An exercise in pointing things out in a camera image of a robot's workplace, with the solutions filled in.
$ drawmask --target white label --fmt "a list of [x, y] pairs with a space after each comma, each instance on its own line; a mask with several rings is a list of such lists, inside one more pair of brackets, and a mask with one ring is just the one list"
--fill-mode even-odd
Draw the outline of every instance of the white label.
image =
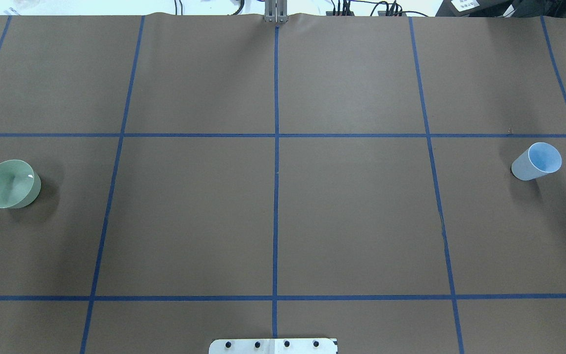
[[479, 6], [476, 0], [451, 0], [451, 3], [459, 12], [474, 9]]

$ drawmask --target metal bracket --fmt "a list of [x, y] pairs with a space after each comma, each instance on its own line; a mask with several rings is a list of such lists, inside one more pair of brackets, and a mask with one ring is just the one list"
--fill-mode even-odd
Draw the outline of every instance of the metal bracket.
[[338, 354], [332, 338], [215, 340], [209, 354]]
[[265, 22], [287, 22], [287, 0], [265, 0]]

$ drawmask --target gray table surface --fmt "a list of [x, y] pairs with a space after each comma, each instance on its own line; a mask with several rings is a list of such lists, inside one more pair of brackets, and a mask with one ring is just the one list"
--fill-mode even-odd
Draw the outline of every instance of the gray table surface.
[[13, 158], [2, 354], [566, 353], [566, 20], [0, 17]]

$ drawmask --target horizontal blue line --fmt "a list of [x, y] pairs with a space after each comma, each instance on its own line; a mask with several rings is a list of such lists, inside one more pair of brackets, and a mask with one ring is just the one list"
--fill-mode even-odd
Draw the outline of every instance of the horizontal blue line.
[[211, 296], [95, 296], [95, 301], [271, 301], [271, 295], [211, 295]]
[[[211, 138], [274, 138], [275, 134], [253, 133], [126, 133], [124, 137], [211, 137]], [[450, 134], [432, 133], [433, 138], [566, 138], [566, 134]], [[0, 133], [0, 137], [119, 137], [119, 133]], [[319, 134], [293, 133], [279, 134], [281, 138], [425, 138], [418, 133], [353, 133]]]
[[215, 134], [215, 133], [126, 133], [124, 137], [179, 137], [179, 138], [274, 138], [274, 134]]
[[88, 301], [88, 296], [0, 295], [0, 301]]
[[566, 294], [465, 294], [465, 295], [456, 295], [456, 298], [458, 300], [566, 298]]
[[[95, 301], [369, 301], [369, 300], [452, 300], [447, 294], [436, 295], [97, 295]], [[566, 293], [551, 294], [456, 294], [457, 300], [512, 300], [566, 298]], [[0, 295], [0, 301], [88, 301], [89, 296], [67, 295]]]

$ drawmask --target cup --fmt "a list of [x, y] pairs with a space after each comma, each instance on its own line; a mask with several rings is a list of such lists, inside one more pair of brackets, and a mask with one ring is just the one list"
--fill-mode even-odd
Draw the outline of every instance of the cup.
[[0, 163], [0, 209], [23, 208], [34, 202], [41, 190], [41, 179], [25, 161]]
[[548, 143], [534, 143], [514, 163], [512, 174], [522, 181], [530, 181], [550, 173], [562, 166], [562, 157], [555, 147]]

